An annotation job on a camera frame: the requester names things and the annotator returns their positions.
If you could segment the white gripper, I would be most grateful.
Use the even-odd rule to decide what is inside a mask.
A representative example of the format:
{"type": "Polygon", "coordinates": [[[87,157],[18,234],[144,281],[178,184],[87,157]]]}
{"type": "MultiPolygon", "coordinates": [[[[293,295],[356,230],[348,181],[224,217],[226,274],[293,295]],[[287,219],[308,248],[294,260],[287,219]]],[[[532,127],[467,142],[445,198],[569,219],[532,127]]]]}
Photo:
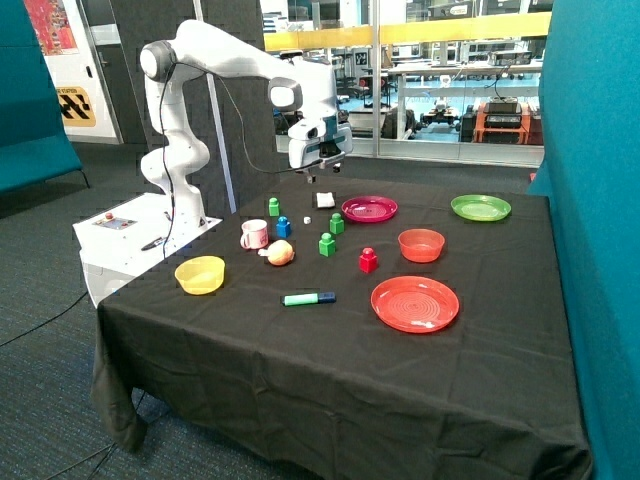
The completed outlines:
{"type": "MultiPolygon", "coordinates": [[[[340,173],[338,162],[353,151],[351,126],[336,117],[303,118],[289,128],[288,137],[289,166],[298,171],[334,164],[332,171],[340,173]]],[[[309,174],[307,182],[315,183],[316,176],[309,174]]]]}

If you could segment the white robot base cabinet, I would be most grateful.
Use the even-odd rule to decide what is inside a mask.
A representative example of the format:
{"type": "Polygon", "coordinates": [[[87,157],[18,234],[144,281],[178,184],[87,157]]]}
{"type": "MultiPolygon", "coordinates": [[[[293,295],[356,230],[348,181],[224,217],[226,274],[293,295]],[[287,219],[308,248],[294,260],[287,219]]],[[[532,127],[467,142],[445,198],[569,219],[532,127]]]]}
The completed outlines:
{"type": "Polygon", "coordinates": [[[73,225],[89,297],[94,305],[220,223],[207,217],[188,227],[172,218],[163,194],[144,193],[73,225]],[[141,248],[163,238],[149,251],[141,248]]]}

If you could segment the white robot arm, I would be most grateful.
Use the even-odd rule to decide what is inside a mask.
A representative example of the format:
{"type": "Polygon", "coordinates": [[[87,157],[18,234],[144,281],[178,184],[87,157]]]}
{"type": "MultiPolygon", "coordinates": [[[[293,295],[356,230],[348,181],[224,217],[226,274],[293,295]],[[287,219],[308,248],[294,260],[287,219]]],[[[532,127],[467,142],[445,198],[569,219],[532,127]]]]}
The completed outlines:
{"type": "Polygon", "coordinates": [[[185,83],[204,74],[264,78],[276,109],[301,114],[288,130],[291,169],[323,168],[353,150],[351,126],[338,117],[334,70],[327,63],[300,54],[276,58],[210,24],[187,20],[174,39],[145,45],[140,64],[151,124],[164,137],[141,167],[167,196],[176,226],[196,228],[205,222],[201,193],[186,177],[208,163],[209,149],[191,130],[183,94],[185,83]]]}

